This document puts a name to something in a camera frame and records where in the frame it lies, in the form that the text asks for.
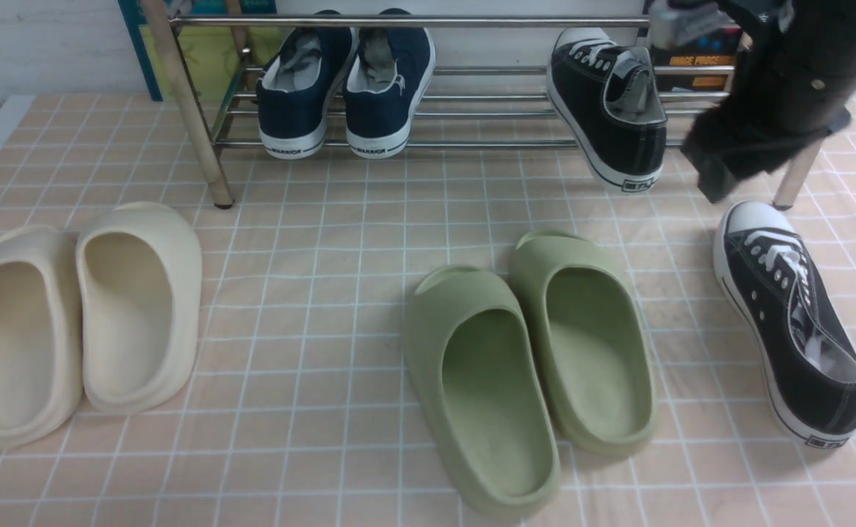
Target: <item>navy canvas sneaker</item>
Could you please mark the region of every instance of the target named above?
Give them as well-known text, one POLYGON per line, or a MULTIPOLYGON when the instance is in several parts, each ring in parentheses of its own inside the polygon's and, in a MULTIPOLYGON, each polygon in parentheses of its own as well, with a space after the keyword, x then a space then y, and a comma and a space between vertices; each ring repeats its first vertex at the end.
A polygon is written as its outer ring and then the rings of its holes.
MULTIPOLYGON (((381 15, 407 15, 385 10, 381 15)), ((344 84, 347 143, 360 157, 382 160, 402 151, 412 116, 435 70, 435 44, 416 27, 360 31, 360 50, 344 84)))
POLYGON ((288 35, 255 86, 260 136, 271 156, 300 160, 320 150, 328 107, 347 77, 357 43, 356 31, 348 27, 298 28, 288 35))

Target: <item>cream slide sandal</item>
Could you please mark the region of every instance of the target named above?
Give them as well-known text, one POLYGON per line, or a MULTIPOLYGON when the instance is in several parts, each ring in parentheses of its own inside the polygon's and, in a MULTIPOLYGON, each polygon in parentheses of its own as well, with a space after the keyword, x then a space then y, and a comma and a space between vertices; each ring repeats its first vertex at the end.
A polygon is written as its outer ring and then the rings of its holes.
POLYGON ((0 237, 0 448, 51 433, 81 396, 74 242, 45 225, 10 231, 0 237))
POLYGON ((101 411, 134 414, 181 389, 197 353, 200 241, 158 203, 98 217, 77 242, 83 386, 101 411))

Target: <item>black canvas sneaker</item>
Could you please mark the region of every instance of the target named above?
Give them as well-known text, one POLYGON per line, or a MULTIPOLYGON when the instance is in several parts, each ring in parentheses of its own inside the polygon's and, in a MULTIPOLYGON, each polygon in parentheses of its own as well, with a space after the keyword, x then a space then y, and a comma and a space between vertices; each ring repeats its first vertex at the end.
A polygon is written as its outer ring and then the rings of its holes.
POLYGON ((772 206, 743 201, 721 220, 713 264, 756 335, 780 425, 806 446, 845 444, 856 428, 856 353, 802 238, 772 206))
POLYGON ((548 96, 592 173, 613 193, 649 190, 662 172, 666 116, 649 51, 600 29, 566 29, 546 69, 548 96))

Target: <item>slide sandal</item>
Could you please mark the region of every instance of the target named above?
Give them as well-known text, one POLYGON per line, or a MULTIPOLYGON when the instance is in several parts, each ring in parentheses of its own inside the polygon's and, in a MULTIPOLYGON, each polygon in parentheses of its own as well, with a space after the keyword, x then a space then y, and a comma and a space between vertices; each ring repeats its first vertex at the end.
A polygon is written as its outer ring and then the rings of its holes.
POLYGON ((83 385, 99 410, 134 414, 181 389, 197 354, 203 258, 170 207, 130 203, 77 242, 83 385))
POLYGON ((466 504, 515 520, 558 491, 559 464, 519 304, 496 274, 428 274, 402 325, 405 364, 466 504))
POLYGON ((648 443, 656 420, 649 346, 611 257, 562 231, 531 231, 509 261, 509 285, 565 437, 605 455, 632 454, 648 443))
POLYGON ((32 225, 0 236, 0 448, 60 427, 83 396, 74 242, 32 225))

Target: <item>sneaker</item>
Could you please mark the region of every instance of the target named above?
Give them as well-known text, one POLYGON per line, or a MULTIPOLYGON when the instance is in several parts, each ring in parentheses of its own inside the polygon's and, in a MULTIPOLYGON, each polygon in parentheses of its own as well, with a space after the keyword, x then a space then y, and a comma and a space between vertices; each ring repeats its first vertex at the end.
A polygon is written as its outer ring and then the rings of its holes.
POLYGON ((298 28, 285 38, 255 86, 260 136, 271 156, 300 160, 324 146, 327 110, 357 42, 356 31, 347 27, 298 28))
POLYGON ((713 250, 721 289, 750 324, 781 427, 816 448, 856 428, 856 353, 802 237, 756 201, 730 208, 713 250))
MULTIPOLYGON (((385 10, 381 15, 408 15, 385 10)), ((435 44, 417 27, 362 29, 360 50, 344 84, 347 143, 368 160, 402 151, 412 116, 435 70, 435 44)))
POLYGON ((600 29, 566 29, 546 67, 548 97, 612 193, 656 183, 666 116, 649 51, 618 46, 600 29))

